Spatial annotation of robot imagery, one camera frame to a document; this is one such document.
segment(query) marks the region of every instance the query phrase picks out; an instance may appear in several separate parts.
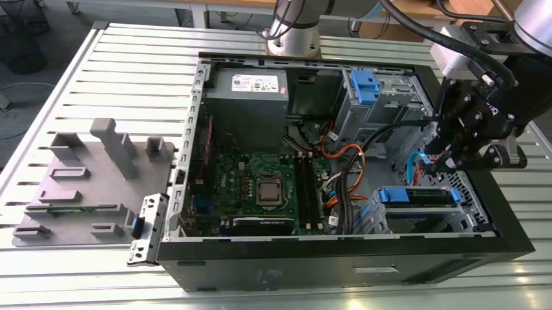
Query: motherboard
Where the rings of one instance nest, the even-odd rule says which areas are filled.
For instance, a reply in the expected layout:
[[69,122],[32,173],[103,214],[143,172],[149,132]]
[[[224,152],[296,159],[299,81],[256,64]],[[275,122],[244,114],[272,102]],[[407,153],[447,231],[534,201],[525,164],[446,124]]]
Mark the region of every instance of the motherboard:
[[188,234],[330,234],[319,190],[327,179],[326,159],[225,153],[216,155],[213,167],[212,193],[192,199]]

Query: power supply label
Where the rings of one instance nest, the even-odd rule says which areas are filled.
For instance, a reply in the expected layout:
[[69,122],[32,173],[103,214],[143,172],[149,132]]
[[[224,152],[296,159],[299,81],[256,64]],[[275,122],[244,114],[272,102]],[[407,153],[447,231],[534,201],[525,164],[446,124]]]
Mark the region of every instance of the power supply label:
[[279,92],[276,76],[232,76],[232,92]]

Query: ram slot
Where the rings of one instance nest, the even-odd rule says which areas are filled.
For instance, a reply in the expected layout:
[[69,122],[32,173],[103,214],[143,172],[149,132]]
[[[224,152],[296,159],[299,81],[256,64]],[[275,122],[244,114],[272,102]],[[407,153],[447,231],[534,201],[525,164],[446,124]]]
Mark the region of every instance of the ram slot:
[[304,158],[295,157],[292,159],[292,170],[295,173],[295,195],[299,209],[299,226],[306,227],[310,223],[308,216],[308,204],[307,204],[307,193],[306,193],[306,183],[303,178],[303,162]]
[[307,195],[308,223],[311,229],[318,229],[319,211],[316,198],[316,177],[314,174],[312,159],[303,160],[303,179]]

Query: slotted aluminum worktable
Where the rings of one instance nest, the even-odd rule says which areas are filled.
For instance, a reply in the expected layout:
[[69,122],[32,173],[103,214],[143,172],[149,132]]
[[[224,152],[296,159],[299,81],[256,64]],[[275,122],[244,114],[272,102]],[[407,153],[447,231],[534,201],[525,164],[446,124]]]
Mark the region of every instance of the slotted aluminum worktable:
[[[429,46],[322,37],[322,57],[429,65]],[[160,267],[125,267],[127,245],[16,249],[20,222],[52,159],[56,132],[88,131],[92,118],[115,118],[133,141],[163,136],[175,145],[187,119],[199,51],[262,54],[251,32],[111,24],[92,30],[0,175],[0,305],[155,309],[550,309],[550,146],[532,125],[520,141],[526,170],[494,172],[536,252],[437,285],[185,293]]]

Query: open computer tower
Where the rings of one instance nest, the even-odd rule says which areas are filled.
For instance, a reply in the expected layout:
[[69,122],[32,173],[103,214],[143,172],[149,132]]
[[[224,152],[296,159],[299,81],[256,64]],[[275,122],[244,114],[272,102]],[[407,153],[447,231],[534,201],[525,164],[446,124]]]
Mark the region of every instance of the open computer tower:
[[532,252],[487,170],[421,172],[409,183],[431,124],[366,151],[362,200],[339,232],[343,158],[319,146],[334,152],[431,116],[438,88],[415,65],[200,54],[171,191],[144,199],[128,264],[160,264],[187,291],[271,290],[435,283]]

